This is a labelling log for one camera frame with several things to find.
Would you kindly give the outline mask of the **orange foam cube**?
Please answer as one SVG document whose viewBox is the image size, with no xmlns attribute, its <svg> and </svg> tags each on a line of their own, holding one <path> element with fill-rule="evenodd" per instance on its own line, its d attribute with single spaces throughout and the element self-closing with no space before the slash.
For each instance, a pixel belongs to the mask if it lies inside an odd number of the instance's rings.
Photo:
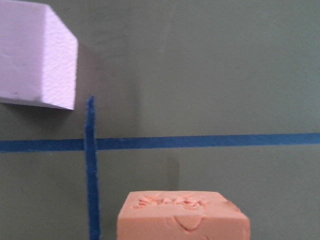
<svg viewBox="0 0 320 240">
<path fill-rule="evenodd" d="M 249 218 L 212 191 L 132 191 L 117 219 L 119 240 L 249 240 Z"/>
</svg>

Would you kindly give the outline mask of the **pink foam cube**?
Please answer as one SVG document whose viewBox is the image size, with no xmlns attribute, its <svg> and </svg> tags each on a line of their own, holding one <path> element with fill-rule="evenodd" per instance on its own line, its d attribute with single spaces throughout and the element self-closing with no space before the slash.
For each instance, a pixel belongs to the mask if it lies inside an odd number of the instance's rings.
<svg viewBox="0 0 320 240">
<path fill-rule="evenodd" d="M 73 110 L 78 40 L 47 4 L 0 2 L 1 103 Z"/>
</svg>

